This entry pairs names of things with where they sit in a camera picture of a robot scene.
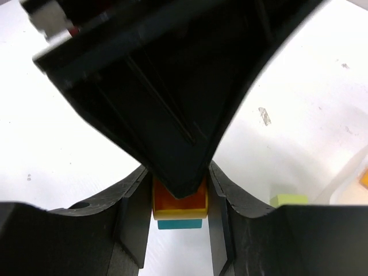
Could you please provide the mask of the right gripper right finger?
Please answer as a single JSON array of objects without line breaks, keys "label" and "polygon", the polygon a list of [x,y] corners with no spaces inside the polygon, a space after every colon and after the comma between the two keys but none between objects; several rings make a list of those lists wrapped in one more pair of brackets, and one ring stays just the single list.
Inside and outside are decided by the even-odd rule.
[{"label": "right gripper right finger", "polygon": [[214,275],[366,275],[367,207],[273,208],[207,172]]}]

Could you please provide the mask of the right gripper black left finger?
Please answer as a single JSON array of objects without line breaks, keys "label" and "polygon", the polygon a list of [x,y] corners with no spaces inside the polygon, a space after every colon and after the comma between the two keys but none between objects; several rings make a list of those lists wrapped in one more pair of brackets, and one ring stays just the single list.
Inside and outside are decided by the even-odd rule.
[{"label": "right gripper black left finger", "polygon": [[150,175],[125,179],[64,209],[1,203],[2,275],[138,275],[150,227]]}]

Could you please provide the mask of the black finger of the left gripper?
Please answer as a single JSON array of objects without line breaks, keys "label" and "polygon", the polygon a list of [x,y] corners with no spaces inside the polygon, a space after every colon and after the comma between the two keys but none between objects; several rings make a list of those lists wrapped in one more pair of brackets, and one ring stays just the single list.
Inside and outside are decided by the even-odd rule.
[{"label": "black finger of the left gripper", "polygon": [[92,127],[192,195],[257,75],[319,1],[58,1],[35,65]]}]

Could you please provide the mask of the yellow green lego stack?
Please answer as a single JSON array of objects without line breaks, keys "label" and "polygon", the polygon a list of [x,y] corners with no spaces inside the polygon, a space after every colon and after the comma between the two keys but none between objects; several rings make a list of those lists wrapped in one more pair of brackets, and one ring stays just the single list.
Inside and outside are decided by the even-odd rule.
[{"label": "yellow green lego stack", "polygon": [[308,197],[300,194],[278,194],[270,200],[270,205],[278,208],[282,205],[305,205]]}]

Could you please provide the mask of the orange green lego stack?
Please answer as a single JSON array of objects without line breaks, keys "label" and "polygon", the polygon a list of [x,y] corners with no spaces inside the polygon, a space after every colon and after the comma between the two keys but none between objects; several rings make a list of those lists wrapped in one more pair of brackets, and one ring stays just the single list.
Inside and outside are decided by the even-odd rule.
[{"label": "orange green lego stack", "polygon": [[194,194],[183,199],[173,197],[157,178],[152,180],[152,213],[159,230],[202,228],[208,205],[205,178]]}]

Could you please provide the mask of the orange lego brick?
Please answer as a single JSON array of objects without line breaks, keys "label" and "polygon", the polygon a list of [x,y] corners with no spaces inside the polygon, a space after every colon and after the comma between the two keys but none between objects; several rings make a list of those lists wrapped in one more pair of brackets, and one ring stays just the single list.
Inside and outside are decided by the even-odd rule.
[{"label": "orange lego brick", "polygon": [[368,168],[365,168],[359,175],[358,182],[362,187],[368,189]]}]

